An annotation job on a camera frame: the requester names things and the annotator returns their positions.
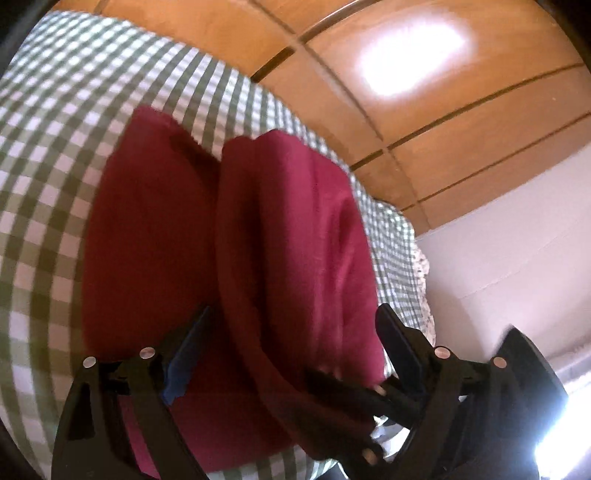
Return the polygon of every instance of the metal rivet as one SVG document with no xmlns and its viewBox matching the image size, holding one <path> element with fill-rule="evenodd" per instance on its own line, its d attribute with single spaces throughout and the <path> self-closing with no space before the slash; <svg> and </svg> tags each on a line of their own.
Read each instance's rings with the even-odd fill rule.
<svg viewBox="0 0 591 480">
<path fill-rule="evenodd" d="M 147 346 L 146 348 L 141 349 L 141 351 L 139 352 L 139 355 L 144 360 L 147 360 L 148 358 L 152 358 L 154 355 L 156 355 L 156 350 L 154 350 L 150 346 Z"/>
<path fill-rule="evenodd" d="M 96 365 L 96 358 L 93 356 L 87 356 L 82 362 L 84 368 L 90 368 Z"/>
<path fill-rule="evenodd" d="M 452 353 L 444 346 L 438 346 L 435 349 L 435 356 L 437 358 L 441 358 L 442 360 L 445 360 L 446 358 L 450 358 L 451 355 L 452 355 Z"/>
<path fill-rule="evenodd" d="M 370 465 L 378 464 L 378 456 L 373 452 L 373 450 L 366 448 L 363 452 L 361 452 L 361 455 L 363 455 L 365 461 L 368 462 Z"/>
<path fill-rule="evenodd" d="M 495 364 L 496 367 L 507 368 L 507 360 L 505 360 L 501 356 L 494 357 L 494 359 L 492 359 L 492 362 Z"/>
<path fill-rule="evenodd" d="M 385 397 L 387 395 L 387 392 L 384 390 L 383 387 L 381 387 L 380 385 L 376 385 L 374 387 L 374 390 L 376 393 L 379 393 L 380 395 L 382 395 L 383 397 Z"/>
</svg>

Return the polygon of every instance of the wooden ceiling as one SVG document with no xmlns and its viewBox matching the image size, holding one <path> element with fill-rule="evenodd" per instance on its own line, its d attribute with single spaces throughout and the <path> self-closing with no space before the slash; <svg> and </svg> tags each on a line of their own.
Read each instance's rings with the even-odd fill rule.
<svg viewBox="0 0 591 480">
<path fill-rule="evenodd" d="M 63 0 L 281 98 L 417 234 L 591 142 L 591 74 L 534 0 Z"/>
</svg>

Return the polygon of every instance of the green and white checkered cloth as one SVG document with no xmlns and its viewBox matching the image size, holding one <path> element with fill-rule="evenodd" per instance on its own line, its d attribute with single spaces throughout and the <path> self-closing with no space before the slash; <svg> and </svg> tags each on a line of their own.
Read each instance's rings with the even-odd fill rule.
<svg viewBox="0 0 591 480">
<path fill-rule="evenodd" d="M 82 361 L 86 219 L 105 161 L 140 103 L 172 114 L 218 158 L 226 140 L 274 128 L 331 158 L 349 173 L 379 302 L 389 302 L 407 325 L 430 328 L 413 272 L 412 227 L 368 196 L 278 99 L 196 48 L 128 22 L 52 12 L 0 79 L 0 419 L 46 478 Z M 295 447 L 210 477 L 311 480 L 332 465 Z"/>
</svg>

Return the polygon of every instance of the black mount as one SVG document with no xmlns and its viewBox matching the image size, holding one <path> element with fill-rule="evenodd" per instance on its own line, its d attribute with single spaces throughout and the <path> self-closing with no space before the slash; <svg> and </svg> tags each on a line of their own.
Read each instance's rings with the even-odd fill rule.
<svg viewBox="0 0 591 480">
<path fill-rule="evenodd" d="M 205 308 L 156 349 L 115 363 L 87 359 L 72 385 L 54 448 L 52 479 L 136 480 L 118 395 L 134 412 L 162 480 L 205 480 L 167 405 L 184 394 L 212 322 Z M 321 372 L 307 374 L 309 392 L 352 416 L 387 416 L 410 429 L 395 457 L 384 459 L 370 436 L 350 437 L 323 421 L 301 419 L 353 480 L 538 480 L 534 449 L 566 404 L 543 356 L 511 329 L 488 363 L 464 361 L 405 327 L 389 305 L 376 329 L 397 372 L 361 388 Z"/>
</svg>

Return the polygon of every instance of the red fabric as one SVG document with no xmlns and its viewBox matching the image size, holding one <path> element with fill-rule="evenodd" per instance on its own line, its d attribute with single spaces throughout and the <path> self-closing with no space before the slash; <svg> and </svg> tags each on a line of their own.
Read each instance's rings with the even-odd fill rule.
<svg viewBox="0 0 591 480">
<path fill-rule="evenodd" d="M 101 360 L 157 346 L 200 304 L 223 312 L 171 412 L 206 471 L 298 443 L 298 416 L 367 424 L 306 393 L 305 368 L 383 379 L 374 274 L 344 172 L 278 131 L 229 141 L 222 162 L 140 107 L 108 160 L 86 236 L 83 334 Z M 141 468 L 156 476 L 122 402 Z"/>
</svg>

